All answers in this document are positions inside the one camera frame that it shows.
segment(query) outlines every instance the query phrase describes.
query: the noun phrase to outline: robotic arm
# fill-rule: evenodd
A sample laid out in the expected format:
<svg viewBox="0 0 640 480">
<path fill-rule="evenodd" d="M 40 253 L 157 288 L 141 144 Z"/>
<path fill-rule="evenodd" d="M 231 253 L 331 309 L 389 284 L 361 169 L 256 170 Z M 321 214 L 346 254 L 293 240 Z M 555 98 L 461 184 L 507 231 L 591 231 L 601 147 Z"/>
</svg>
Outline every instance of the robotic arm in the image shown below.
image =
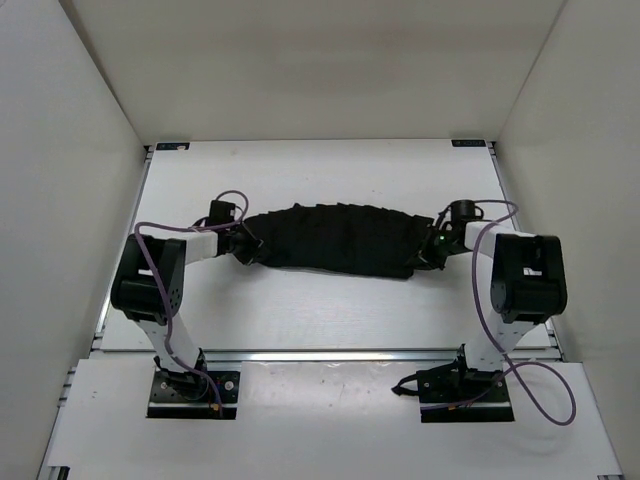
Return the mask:
<svg viewBox="0 0 640 480">
<path fill-rule="evenodd" d="M 451 220 L 442 223 L 447 210 L 451 211 Z M 512 420 L 510 406 L 504 406 L 509 400 L 506 385 L 500 382 L 504 377 L 503 362 L 527 332 L 562 313 L 567 304 L 559 239 L 521 233 L 500 225 L 488 228 L 482 217 L 483 213 L 478 213 L 473 201 L 453 202 L 441 213 L 418 252 L 427 269 L 442 269 L 449 256 L 465 252 L 493 259 L 493 308 L 486 320 L 481 318 L 483 331 L 473 341 L 460 346 L 451 364 L 418 371 L 400 380 L 392 389 L 398 395 L 420 397 L 421 404 L 425 405 L 421 407 L 423 422 Z M 475 276 L 476 272 L 472 271 L 474 288 L 477 288 Z M 480 311 L 477 295 L 474 296 Z M 515 367 L 511 362 L 510 365 L 513 370 Z M 417 380 L 417 391 L 402 387 L 412 380 Z M 472 403 L 479 404 L 475 406 L 480 408 L 457 409 Z M 498 408 L 483 408 L 482 404 L 497 404 Z"/>
</svg>

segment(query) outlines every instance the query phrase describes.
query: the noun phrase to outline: black bracket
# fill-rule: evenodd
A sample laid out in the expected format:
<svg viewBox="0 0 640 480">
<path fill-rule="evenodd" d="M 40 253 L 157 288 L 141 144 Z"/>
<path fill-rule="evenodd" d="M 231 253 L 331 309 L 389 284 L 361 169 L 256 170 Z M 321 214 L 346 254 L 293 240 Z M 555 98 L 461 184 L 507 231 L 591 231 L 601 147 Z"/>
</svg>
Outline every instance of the black bracket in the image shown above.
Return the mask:
<svg viewBox="0 0 640 480">
<path fill-rule="evenodd" d="M 167 382 L 162 372 L 156 371 L 151 384 L 147 418 L 191 418 L 202 420 L 235 420 L 240 394 L 240 372 L 229 370 L 214 370 L 207 375 L 215 382 L 220 392 L 223 409 L 214 408 L 215 398 L 207 383 L 202 382 L 203 388 L 194 397 L 178 393 Z"/>
<path fill-rule="evenodd" d="M 142 235 L 142 239 L 169 294 L 171 315 L 175 315 L 182 303 L 187 243 L 184 240 L 162 240 L 149 235 Z M 129 235 L 125 243 L 111 287 L 111 303 L 130 320 L 166 324 L 160 290 L 134 235 Z"/>
<path fill-rule="evenodd" d="M 558 237 L 497 235 L 491 304 L 505 323 L 537 325 L 562 313 L 567 285 Z"/>
<path fill-rule="evenodd" d="M 458 357 L 446 365 L 418 370 L 391 390 L 396 395 L 418 397 L 422 423 L 514 421 L 506 383 L 472 380 L 474 377 L 468 373 L 471 372 L 466 369 L 464 357 Z M 417 390 L 402 386 L 413 380 L 418 384 Z"/>
</svg>

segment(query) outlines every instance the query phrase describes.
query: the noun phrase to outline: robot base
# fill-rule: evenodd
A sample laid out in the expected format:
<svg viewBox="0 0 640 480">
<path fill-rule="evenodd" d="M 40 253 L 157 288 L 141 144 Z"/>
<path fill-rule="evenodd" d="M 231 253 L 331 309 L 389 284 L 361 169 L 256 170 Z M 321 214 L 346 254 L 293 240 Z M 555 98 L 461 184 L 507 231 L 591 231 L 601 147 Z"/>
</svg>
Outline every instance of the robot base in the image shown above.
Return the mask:
<svg viewBox="0 0 640 480">
<path fill-rule="evenodd" d="M 158 371 L 153 376 L 147 418 L 192 418 L 202 420 L 235 420 L 240 372 L 211 371 L 208 375 L 218 386 L 223 412 L 214 409 L 213 393 L 205 393 L 198 399 L 187 399 L 166 383 L 166 378 Z"/>
<path fill-rule="evenodd" d="M 411 377 L 418 383 L 418 390 L 413 394 L 417 393 L 420 400 L 422 423 L 513 422 L 513 410 L 506 383 L 461 381 L 460 376 L 464 376 L 464 368 L 460 367 L 461 364 L 456 361 L 431 370 L 419 370 Z M 465 402 L 483 393 L 484 395 L 473 403 L 438 408 L 442 405 Z"/>
</svg>

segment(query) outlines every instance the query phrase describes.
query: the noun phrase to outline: black fabric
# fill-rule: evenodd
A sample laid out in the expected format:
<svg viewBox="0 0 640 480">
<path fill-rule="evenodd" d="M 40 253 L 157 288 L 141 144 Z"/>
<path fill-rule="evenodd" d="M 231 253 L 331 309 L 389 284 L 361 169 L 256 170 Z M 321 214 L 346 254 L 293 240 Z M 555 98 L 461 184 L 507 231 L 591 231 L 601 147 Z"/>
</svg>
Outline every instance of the black fabric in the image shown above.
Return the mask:
<svg viewBox="0 0 640 480">
<path fill-rule="evenodd" d="M 245 219 L 267 251 L 269 267 L 317 268 L 352 275 L 406 279 L 407 266 L 432 218 L 358 205 L 295 204 Z"/>
</svg>

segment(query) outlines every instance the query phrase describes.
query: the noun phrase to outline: black label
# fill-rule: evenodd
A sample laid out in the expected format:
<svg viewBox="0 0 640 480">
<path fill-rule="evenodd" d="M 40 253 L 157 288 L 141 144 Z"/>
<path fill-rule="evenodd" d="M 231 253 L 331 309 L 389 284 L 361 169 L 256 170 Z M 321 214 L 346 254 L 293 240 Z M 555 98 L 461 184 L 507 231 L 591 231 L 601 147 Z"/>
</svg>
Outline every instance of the black label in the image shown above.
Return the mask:
<svg viewBox="0 0 640 480">
<path fill-rule="evenodd" d="M 156 151 L 162 151 L 162 150 L 189 150 L 189 142 L 183 142 L 183 143 L 174 143 L 174 142 L 169 142 L 169 143 L 158 143 L 156 145 Z"/>
<path fill-rule="evenodd" d="M 487 142 L 484 140 L 451 140 L 454 147 L 486 147 Z"/>
</svg>

